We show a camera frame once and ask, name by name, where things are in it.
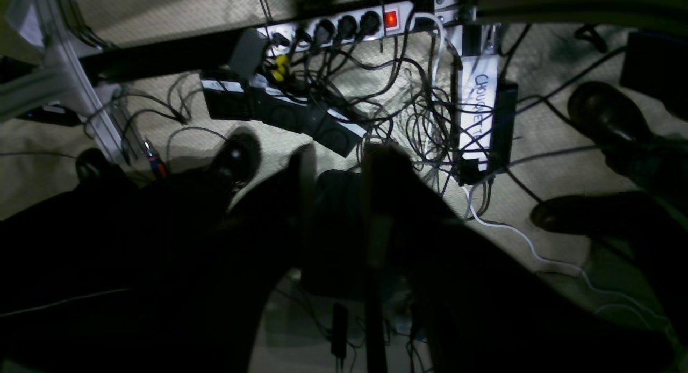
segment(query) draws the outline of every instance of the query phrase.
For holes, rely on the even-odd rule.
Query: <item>metal frame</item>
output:
[[[92,33],[85,35],[93,46],[74,35],[74,32],[85,28],[78,24],[81,18],[74,1],[68,1],[68,10],[63,6],[66,0],[34,2],[46,44],[44,62],[31,74],[2,86],[0,121],[51,101],[60,101],[80,114],[82,121],[89,122],[96,143],[111,162],[123,164],[143,157],[138,131],[132,128],[123,138],[123,125],[129,117],[126,106],[119,106],[116,111],[113,109],[123,87],[119,84],[97,84],[94,88],[79,60],[79,57],[101,52],[105,43],[98,42]],[[125,140],[128,148],[122,151]]]

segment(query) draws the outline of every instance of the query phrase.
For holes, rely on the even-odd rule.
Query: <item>black cable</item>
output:
[[[531,104],[529,104],[529,105],[527,105],[527,106],[524,106],[524,107],[521,108],[521,109],[516,110],[516,114],[515,114],[515,115],[518,115],[518,114],[520,114],[520,113],[523,113],[523,112],[525,112],[525,111],[528,111],[529,109],[533,108],[534,106],[537,106],[538,104],[543,103],[544,99],[550,99],[550,98],[552,98],[554,95],[557,95],[558,93],[560,93],[561,91],[563,91],[566,87],[568,87],[568,86],[570,86],[571,84],[573,84],[574,82],[578,81],[578,79],[580,79],[581,77],[583,77],[583,76],[589,74],[589,72],[591,72],[593,69],[595,69],[595,68],[599,67],[600,65],[604,64],[607,60],[612,59],[612,58],[615,57],[616,55],[622,54],[623,52],[626,52],[626,49],[627,49],[627,47],[626,47],[626,46],[623,46],[623,47],[620,47],[620,48],[618,48],[618,49],[615,49],[615,50],[609,52],[608,54],[604,55],[601,59],[597,60],[596,62],[594,62],[594,63],[593,63],[592,65],[590,65],[589,67],[583,69],[582,72],[578,73],[576,76],[571,77],[571,79],[569,79],[569,80],[567,80],[565,83],[561,84],[561,86],[558,87],[557,89],[555,89],[554,91],[548,93],[547,95],[544,95],[544,96],[542,97],[542,99],[539,99],[539,100],[536,101],[535,103],[531,103]]]
[[[442,197],[445,196],[445,192],[447,191],[447,185],[449,185],[449,180],[450,180],[451,178],[452,178],[452,174],[451,174],[451,173],[447,173],[447,179],[445,180],[445,184],[444,184],[444,186],[442,187],[442,192],[440,192],[440,195],[442,195]]]
[[[399,59],[403,59],[404,55],[406,54],[406,46],[408,45],[408,38],[409,38],[409,33],[410,33],[410,28],[411,28],[411,21],[413,21],[413,14],[415,13],[415,8],[411,9],[411,13],[408,17],[408,21],[406,21],[406,26],[404,28],[404,37],[403,37],[403,42],[401,46],[401,53],[399,54]],[[398,50],[398,38],[394,37],[394,59],[397,59],[397,50]],[[391,87],[394,85],[394,82],[396,81],[396,77],[399,75],[399,71],[401,70],[401,61],[398,62],[398,64],[394,67],[392,67],[391,74],[389,75],[388,83],[381,89],[380,91],[369,94],[366,96],[363,96],[364,99],[372,99],[375,98],[376,96],[380,96],[385,94]]]
[[[167,115],[165,113],[160,113],[158,111],[158,114],[161,115],[163,118],[179,121],[179,123],[181,123],[182,125],[186,125],[186,123],[187,123],[187,120],[182,116],[182,114],[179,111],[174,109],[174,107],[170,106],[169,104],[161,101],[160,99],[155,98],[155,96],[152,96],[150,94],[146,94],[145,92],[131,92],[130,91],[130,92],[125,92],[123,94],[120,94],[120,95],[112,98],[108,103],[103,104],[103,106],[101,106],[101,108],[97,109],[92,114],[86,116],[86,121],[84,121],[84,123],[83,123],[84,135],[86,135],[89,139],[93,139],[93,137],[91,137],[91,135],[89,135],[89,133],[87,131],[87,128],[90,125],[91,121],[93,121],[93,119],[96,116],[100,115],[103,111],[105,111],[106,109],[109,109],[114,104],[118,103],[121,99],[127,98],[129,96],[145,98],[145,99],[149,99],[150,101],[154,101],[155,103],[158,103],[158,104],[164,106],[165,108],[167,108],[170,111],[170,113],[172,113],[172,115]]]
[[[354,348],[353,344],[349,344],[351,346],[351,349],[354,351],[354,359],[351,361],[351,368],[349,368],[349,373],[352,373],[354,371],[354,364],[356,363],[356,358],[359,356],[359,353],[356,351],[356,348]]]
[[[573,37],[578,40],[585,40],[592,44],[601,54],[609,51],[609,45],[602,36],[595,30],[597,24],[585,24],[573,33]]]
[[[308,297],[307,292],[305,292],[305,290],[303,290],[303,288],[299,285],[299,282],[297,282],[296,280],[294,280],[293,278],[290,278],[288,276],[286,278],[289,279],[292,283],[294,283],[294,286],[297,288],[297,290],[299,290],[299,293],[300,293],[300,295],[302,295],[303,300],[305,302],[305,304],[302,305],[303,309],[305,309],[306,312],[309,312],[311,314],[313,319],[316,321],[316,325],[318,327],[320,327],[320,333],[325,337],[325,339],[327,339],[329,341],[330,340],[329,334],[331,331],[330,331],[330,329],[327,329],[327,327],[325,327],[324,325],[320,324],[320,322],[317,320],[317,317],[315,316],[315,309],[313,307],[313,303],[311,302],[310,298]]]
[[[184,96],[184,98],[180,97],[181,104],[180,104],[179,112],[182,113],[183,110],[186,110],[187,114],[189,115],[189,116],[187,116],[187,118],[189,120],[191,120],[191,109],[189,109],[189,106],[191,104],[188,104],[187,101],[189,101],[189,99],[192,99],[196,94],[199,94],[202,92],[203,92],[202,88],[197,88],[197,89],[194,89],[191,92],[189,92],[186,96]]]
[[[418,364],[420,364],[420,371],[423,372],[425,371],[425,366],[423,366],[423,360],[420,358],[420,353],[418,353],[418,349],[415,348],[415,345],[413,344],[413,340],[409,340],[408,343],[406,344],[406,349],[410,348],[410,355],[411,355],[411,371],[415,371],[415,366],[413,364],[413,354],[415,354],[418,357]]]
[[[516,182],[516,185],[518,185],[519,187],[521,187],[521,189],[523,189],[523,191],[525,191],[526,194],[528,194],[528,195],[531,197],[531,199],[535,199],[535,201],[536,201],[538,204],[542,204],[542,202],[543,202],[542,199],[541,199],[540,197],[538,197],[538,195],[536,195],[535,192],[533,192],[533,191],[531,190],[531,188],[527,187],[521,180],[519,180],[519,179],[514,175],[514,173],[512,173],[511,170],[509,170],[508,167],[503,167],[502,170],[506,173],[506,175],[508,175],[509,177],[511,177],[511,179],[513,180],[513,182]]]
[[[266,4],[263,3],[263,0],[258,0],[258,1],[260,1],[260,7],[263,10],[263,15],[265,16],[266,21],[269,23],[272,23],[273,22],[273,16],[268,13],[268,10],[266,10]]]
[[[516,39],[516,42],[514,42],[514,45],[511,46],[511,49],[509,49],[508,52],[506,52],[506,62],[504,62],[504,66],[501,68],[501,73],[499,74],[499,82],[506,81],[506,72],[509,69],[509,64],[511,64],[511,59],[513,59],[514,54],[516,53],[516,50],[518,49],[519,45],[521,45],[523,39],[526,37],[528,32],[530,32],[531,27],[533,27],[532,24],[526,25],[526,27],[523,28],[523,32],[521,32],[521,34]]]
[[[282,294],[283,296],[287,297],[288,299],[293,300],[293,302],[295,302],[296,304],[300,305],[300,307],[302,307],[302,309],[303,309],[307,314],[309,314],[309,315],[312,317],[312,319],[313,319],[313,321],[315,322],[315,326],[317,327],[318,331],[320,332],[320,334],[321,334],[325,339],[327,339],[327,341],[329,341],[329,340],[332,338],[332,337],[329,335],[329,333],[328,333],[327,327],[325,327],[323,324],[320,323],[320,321],[318,321],[317,317],[315,316],[315,313],[314,313],[312,310],[309,310],[308,307],[306,307],[306,305],[305,305],[303,302],[301,302],[301,301],[300,301],[299,299],[297,299],[296,297],[293,297],[292,295],[289,295],[288,293],[286,293],[286,292],[280,290],[280,289],[277,288],[277,287],[275,287],[275,291],[277,291],[278,293],[280,293],[280,294]]]
[[[14,157],[17,155],[52,155],[54,157],[63,157],[71,158],[72,160],[79,160],[78,157],[74,157],[73,155],[56,153],[53,151],[12,151],[9,153],[0,153],[0,157]]]
[[[407,46],[407,40],[408,40],[408,30],[405,31],[404,35],[404,41],[403,41],[403,47],[402,51],[400,54],[400,57],[395,57],[393,60],[390,60],[389,62],[383,63],[381,65],[376,65],[376,66],[368,66],[363,64],[362,62],[358,62],[354,57],[352,57],[351,52],[343,52],[342,50],[339,49],[327,49],[325,50],[326,52],[329,52],[332,57],[329,58],[329,61],[324,60],[324,65],[331,65],[332,60],[334,60],[334,57],[336,55],[343,55],[344,56],[344,61],[343,63],[346,63],[347,60],[350,60],[353,62],[356,66],[361,67],[362,69],[366,70],[377,70],[385,67],[392,67],[392,71],[390,74],[390,77],[388,79],[388,83],[381,89],[380,91],[377,91],[376,93],[370,94],[368,96],[363,96],[361,98],[354,98],[354,99],[349,99],[348,101],[344,98],[341,97],[341,94],[339,94],[339,98],[341,103],[344,104],[345,106],[354,106],[358,103],[364,103],[366,101],[369,101],[369,99],[379,96],[381,94],[384,94],[389,88],[394,84],[394,81],[396,79],[396,76],[398,76],[398,72],[400,71],[401,65],[403,62],[408,62],[413,64],[416,69],[418,70],[420,74],[420,79],[422,81],[422,92],[417,94],[416,96],[413,97],[413,100],[410,102],[407,102],[404,106],[402,106],[398,111],[395,111],[392,113],[390,116],[385,116],[385,117],[379,117],[375,116],[372,119],[364,120],[364,121],[351,121],[351,123],[372,123],[374,126],[371,129],[371,132],[376,133],[378,136],[382,137],[381,135],[381,124],[385,123],[386,121],[389,121],[389,131],[386,131],[386,139],[391,140],[391,129],[393,129],[393,119],[395,116],[400,115],[406,110],[406,107],[410,106],[410,104],[413,104],[415,107],[415,100],[421,98],[422,96],[425,96],[425,106],[423,106],[423,112],[422,113],[416,113],[415,114],[415,123],[413,123],[413,127],[417,128],[416,131],[420,133],[420,128],[425,131],[425,135],[427,136],[427,148],[419,148],[417,144],[413,143],[411,140],[411,144],[415,150],[416,153],[420,153],[420,150],[423,149],[425,152],[420,153],[421,157],[428,158],[425,154],[432,154],[435,156],[439,162],[441,162],[447,155],[449,155],[450,151],[450,138],[449,138],[449,131],[447,131],[447,126],[445,125],[445,121],[450,121],[445,116],[441,114],[442,111],[445,109],[452,108],[452,106],[457,106],[461,104],[450,104],[450,103],[441,103],[441,101],[435,101],[433,99],[433,87],[430,87],[430,83],[428,82],[427,76],[425,75],[425,72],[420,65],[415,62],[415,60],[411,60],[408,58],[404,58],[403,55],[405,54],[405,49]],[[398,40],[395,38],[395,56],[398,55]],[[304,76],[306,78],[307,83],[309,84],[310,88],[307,90],[307,96],[312,99],[313,102],[317,106],[320,106],[319,100],[315,98],[315,94],[319,94],[320,96],[323,96],[322,92],[325,91],[325,87],[331,87],[333,86],[332,82],[329,81],[329,77],[331,74],[325,74],[325,76],[322,75],[322,71],[324,69],[320,67],[320,71],[314,76],[309,68],[309,60],[310,60],[311,55],[306,54],[302,60],[305,65],[305,71],[304,71]],[[285,94],[288,96],[290,94],[289,89],[283,90]],[[467,113],[490,113],[490,111],[464,111]],[[436,139],[437,137],[430,132],[430,125],[433,126],[434,129],[437,130],[439,133],[439,139]],[[357,145],[356,147],[357,152],[361,150],[360,144]]]
[[[167,160],[167,171],[172,173],[172,158],[170,157],[170,147],[172,145],[172,139],[177,136],[177,134],[182,133],[184,131],[189,131],[189,130],[200,130],[200,131],[206,131],[206,133],[211,133],[213,135],[216,135],[217,137],[221,138],[225,142],[227,141],[227,137],[222,135],[221,133],[218,133],[217,131],[213,131],[209,128],[205,127],[198,127],[198,126],[190,126],[190,127],[185,127],[185,128],[180,128],[179,130],[176,130],[174,133],[170,134],[170,136],[167,138],[167,144],[165,145],[165,159]]]
[[[268,0],[265,0],[265,8],[266,8],[266,10],[268,10],[268,16],[270,16],[270,22],[271,23],[275,22],[275,20],[273,19],[273,13],[272,13],[272,11],[270,11],[270,5],[268,4]]]
[[[546,98],[542,95],[530,95],[530,96],[526,96],[525,98],[519,99],[519,102],[528,101],[529,99],[539,99],[542,103],[544,103],[546,106],[548,106],[548,108],[553,112],[553,114],[555,114],[557,116],[557,118],[560,118],[561,121],[566,123],[566,125],[571,126],[573,129],[578,131],[578,133],[585,135],[585,132],[583,132],[583,129],[580,128],[580,126],[573,123],[572,120],[570,120],[560,110],[558,110],[558,108],[555,107],[548,98]]]
[[[406,344],[406,351],[408,352],[408,359],[411,360],[411,373],[415,373],[415,363],[413,363],[413,351],[411,350],[412,346],[413,342],[409,340]]]
[[[561,86],[559,86],[559,87],[558,87],[557,89],[555,89],[554,91],[551,91],[550,93],[548,93],[547,95],[544,95],[544,96],[538,96],[538,97],[540,98],[540,99],[538,99],[538,101],[535,101],[534,103],[531,103],[531,104],[529,104],[529,105],[527,105],[527,106],[524,106],[523,108],[520,108],[520,109],[516,110],[516,112],[514,113],[514,116],[518,116],[518,115],[520,115],[521,113],[523,113],[523,112],[525,112],[525,111],[528,111],[529,109],[533,108],[534,106],[537,106],[537,105],[540,104],[540,103],[545,103],[548,99],[552,98],[554,95],[557,95],[558,93],[560,93],[561,91],[563,91],[563,89],[565,89],[566,87],[570,86],[570,85],[573,84],[574,82],[576,82],[576,81],[578,81],[579,79],[581,79],[583,76],[589,74],[589,72],[593,71],[595,68],[597,68],[597,67],[599,67],[600,65],[604,64],[605,62],[607,62],[607,60],[610,60],[610,59],[612,59],[613,57],[615,57],[616,55],[622,54],[622,53],[625,52],[625,51],[626,51],[626,46],[620,47],[620,48],[618,48],[618,49],[616,49],[616,50],[614,50],[614,51],[612,51],[612,52],[609,52],[609,54],[604,55],[601,59],[597,60],[597,62],[594,62],[594,63],[593,63],[592,65],[590,65],[589,67],[585,68],[582,72],[578,73],[576,76],[571,77],[571,79],[569,79],[569,80],[567,80],[566,82],[564,82]],[[521,103],[522,101],[525,101],[526,99],[531,99],[531,98],[533,98],[533,96],[528,96],[528,97],[526,97],[526,98],[519,99],[519,100],[517,101],[517,103]],[[474,123],[473,125],[468,126],[467,128],[464,128],[464,129],[463,129],[463,132],[466,133],[466,134],[468,134],[468,131],[469,131],[469,130],[471,130],[472,128],[474,128],[474,127],[480,125],[482,121],[485,121],[485,120],[488,120],[488,119],[492,118],[492,116],[493,116],[493,113],[489,113],[488,116],[482,118],[482,120],[479,121],[478,123]],[[506,125],[507,121],[509,121],[509,119],[504,118],[500,123],[498,123],[498,124],[496,124],[496,125],[492,125],[492,129],[488,130],[486,133],[484,133],[483,135],[481,135],[481,138],[485,137],[486,135],[490,135],[492,132],[494,132],[494,130],[496,130],[496,129],[498,129],[498,128],[501,128],[502,126]]]
[[[575,153],[582,153],[584,151],[592,151],[592,150],[600,150],[601,147],[593,145],[593,146],[583,146],[583,147],[575,147],[575,148],[566,148],[565,150],[555,150],[555,151],[550,151],[548,153],[541,153],[541,154],[536,154],[536,155],[531,155],[530,157],[526,158],[521,158],[520,160],[515,160],[508,165],[505,165],[503,167],[500,167],[494,172],[491,172],[490,174],[486,175],[482,180],[477,182],[475,185],[480,185],[483,184],[484,182],[488,182],[494,177],[496,177],[498,174],[502,173],[502,170],[504,169],[511,169],[513,167],[516,167],[521,164],[525,164],[531,161],[535,160],[540,160],[543,158],[549,158],[549,157],[556,157],[558,155],[568,155],[568,154],[575,154]]]
[[[356,45],[358,45],[358,44],[359,43],[356,41],[352,42],[351,47],[349,47],[349,51],[347,52],[347,54],[349,54],[349,55],[353,54],[354,50],[356,49]],[[334,74],[339,72],[339,70],[342,69],[342,67],[344,67],[344,65],[346,65],[347,59],[344,58],[344,60],[342,60],[342,62],[340,62],[339,65],[334,67],[334,69],[331,69],[332,61],[334,61],[334,57],[335,57],[335,55],[333,57],[329,58],[329,65],[327,66],[327,75],[325,75],[326,79],[329,79],[330,76],[334,76]]]
[[[174,91],[175,87],[177,85],[182,85],[182,81],[185,81],[187,77],[191,76],[192,72],[186,72],[185,74],[179,75],[177,79],[170,85],[169,89],[167,89],[167,105],[172,107],[172,91]]]
[[[490,208],[490,201],[492,199],[492,183],[493,181],[484,182],[482,184],[482,203],[480,204],[480,209],[475,212],[478,217],[482,217],[485,212]],[[465,221],[473,221],[474,216],[468,217]]]
[[[158,110],[154,109],[140,109],[136,111],[135,113],[131,114],[130,118],[127,119],[124,128],[122,129],[122,141],[120,143],[119,149],[122,152],[123,157],[125,158],[125,161],[127,161],[127,164],[129,163],[128,161],[128,154],[127,151],[125,150],[125,143],[128,145],[130,150],[134,150],[134,148],[131,146],[131,141],[127,138],[127,132],[130,130],[131,126],[133,126],[133,121],[135,121],[136,118],[139,116],[142,116],[145,113],[153,113],[155,115],[162,116],[163,118],[167,119],[173,119],[170,116],[168,116],[165,113],[162,113]]]
[[[437,43],[437,39],[435,38],[434,35],[430,35],[430,54],[428,54],[428,71],[432,71],[432,62],[433,58],[435,57],[435,45]]]

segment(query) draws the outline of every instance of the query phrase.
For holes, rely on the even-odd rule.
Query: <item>metal bar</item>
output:
[[[73,88],[61,97],[61,103],[82,116],[98,114],[93,117],[90,125],[96,133],[96,142],[111,162],[125,163],[135,160],[138,151],[128,151],[126,157],[120,151],[121,130],[110,116],[108,109],[103,106],[101,98],[96,94],[81,67],[75,43],[77,45],[83,45],[83,43],[78,42],[67,30],[62,19],[63,10],[59,0],[36,0],[36,8],[41,29],[45,38],[48,39],[45,66],[61,68],[64,71],[62,77],[69,81],[69,84],[65,85]]]
[[[69,79],[67,69],[58,65],[38,69],[0,85],[0,123],[46,103],[62,99],[77,86]]]
[[[384,3],[412,1],[416,11],[431,11],[432,0],[383,0]],[[380,6],[380,0],[356,1],[338,5],[337,12],[359,9],[362,6]],[[307,16],[284,22],[308,20],[334,15],[329,11],[312,11]],[[216,69],[226,65],[241,33],[248,28],[265,28],[265,25],[236,28],[225,32],[197,35],[142,45],[127,49],[113,49],[81,59],[86,75],[93,84],[98,81],[130,82],[148,77],[179,74],[186,71]]]
[[[688,35],[688,0],[477,0],[478,23],[605,23]]]

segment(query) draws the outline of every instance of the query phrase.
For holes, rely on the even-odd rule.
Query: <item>black shoe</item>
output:
[[[607,165],[621,175],[627,173],[628,152],[654,138],[643,113],[621,91],[602,82],[587,82],[568,100],[568,113],[582,133],[603,147]]]
[[[566,195],[548,199],[533,208],[531,221],[545,231],[568,234],[622,236],[643,218],[638,211],[656,214],[658,206],[643,192],[612,195]]]
[[[260,167],[261,148],[250,128],[239,127],[217,153],[210,166],[234,192],[246,186]]]
[[[97,180],[112,172],[113,165],[108,162],[98,148],[83,151],[76,160],[76,175],[79,182]]]

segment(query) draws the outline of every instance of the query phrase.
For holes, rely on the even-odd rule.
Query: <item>dark trousers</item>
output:
[[[84,215],[90,224],[84,227],[63,212],[84,214],[82,208],[92,207],[96,194],[111,192],[112,187],[96,190],[93,185],[86,191],[80,186],[5,221],[3,232],[41,238],[32,241],[30,249],[3,249],[15,251],[3,256],[3,261],[13,263],[12,272],[20,272],[22,265],[39,264],[31,277],[38,287],[19,292],[3,287],[22,296],[13,300],[15,307],[46,302],[52,288],[61,288],[64,295],[66,289],[89,292],[94,288],[89,283],[99,288],[140,287],[120,297],[18,315],[17,321],[0,319],[0,326],[10,330],[5,334],[13,334],[7,341],[8,353],[46,371],[87,371],[93,366],[121,371],[132,364],[158,370],[246,371],[266,299],[283,273],[299,264],[297,253],[313,231],[300,219],[319,215],[326,220],[327,210],[317,206],[320,199],[338,195],[363,199],[361,192],[366,192],[352,193],[348,187],[356,181],[349,180],[320,186],[322,192],[311,199],[316,201],[315,210],[304,212],[308,197],[299,182],[300,172],[290,169],[249,192],[231,214],[239,222],[215,233],[209,231],[223,217],[222,191],[216,192],[213,179],[201,171],[156,182],[142,191],[123,186],[121,192],[104,196],[120,199],[105,213],[110,219]],[[369,197],[376,213],[394,221],[388,263],[413,287],[435,366],[445,371],[513,367],[660,371],[671,362],[673,353],[663,334],[614,326],[563,299],[489,240],[463,226],[410,165],[408,170],[391,167],[385,172]],[[139,222],[112,228],[111,221],[132,212],[141,216]],[[50,220],[44,225],[47,229],[30,231],[44,219]],[[366,224],[359,218],[349,223],[361,221]],[[433,239],[428,239],[428,230]],[[55,246],[50,238],[75,239]],[[307,242],[330,243],[322,235]],[[366,243],[365,234],[359,242]]]

